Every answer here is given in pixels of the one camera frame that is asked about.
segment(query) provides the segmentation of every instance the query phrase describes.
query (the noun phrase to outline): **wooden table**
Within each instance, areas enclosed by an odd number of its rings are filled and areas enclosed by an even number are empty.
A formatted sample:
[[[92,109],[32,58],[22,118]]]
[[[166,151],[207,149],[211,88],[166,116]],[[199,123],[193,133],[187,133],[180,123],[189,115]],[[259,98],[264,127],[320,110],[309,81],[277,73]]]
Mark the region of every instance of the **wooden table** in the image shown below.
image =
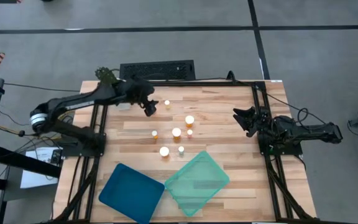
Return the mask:
[[[83,82],[81,92],[92,91],[97,82]],[[276,98],[287,101],[282,82],[266,81],[267,92]],[[159,100],[157,112],[146,117],[137,105],[125,109],[110,106],[106,123],[108,142],[101,158],[96,183],[96,192],[91,222],[133,222],[130,218],[105,206],[98,196],[118,163],[123,163],[162,183],[205,150],[224,169],[231,182],[219,191],[193,217],[186,217],[171,195],[165,191],[155,209],[151,222],[251,222],[274,221],[272,199],[264,158],[259,154],[256,135],[247,138],[246,133],[232,117],[233,108],[248,109],[254,105],[252,90],[246,86],[236,87],[155,87],[149,99]],[[170,100],[172,108],[165,109],[164,100]],[[287,105],[270,98],[273,116],[290,116]],[[74,124],[89,126],[92,107],[77,110]],[[185,116],[195,117],[192,127],[193,138],[186,138],[184,131]],[[182,130],[180,143],[172,138],[172,129]],[[158,140],[151,136],[152,130],[158,131]],[[170,157],[161,158],[159,149],[170,148]],[[185,147],[180,157],[178,146]],[[306,172],[303,164],[294,156],[282,156],[283,168],[289,191],[310,215],[315,216]],[[66,159],[58,183],[54,203],[57,216],[67,204],[76,157]],[[80,178],[77,171],[73,194]],[[281,192],[282,216],[285,207]],[[81,204],[80,218],[85,216],[86,192]]]

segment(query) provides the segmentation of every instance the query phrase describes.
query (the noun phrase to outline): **gray floor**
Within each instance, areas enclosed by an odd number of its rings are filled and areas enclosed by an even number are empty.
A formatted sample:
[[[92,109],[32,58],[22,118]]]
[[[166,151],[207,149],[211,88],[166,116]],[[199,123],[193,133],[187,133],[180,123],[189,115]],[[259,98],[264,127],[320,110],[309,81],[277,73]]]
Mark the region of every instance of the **gray floor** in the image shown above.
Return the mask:
[[[358,1],[256,0],[261,26],[358,25]],[[247,1],[55,0],[0,4],[0,29],[152,26],[249,26]],[[317,214],[358,223],[358,137],[346,129],[358,111],[358,30],[263,31],[271,79],[284,81],[290,103],[307,107],[341,128],[339,145],[305,142],[305,162]],[[120,34],[0,34],[7,82],[78,90],[98,66],[195,60],[197,78],[261,79],[252,31]],[[1,108],[25,123],[39,103],[67,94],[6,86]],[[7,118],[0,124],[18,128]],[[0,145],[25,139],[0,132]],[[8,203],[5,223],[48,219],[54,191]]]

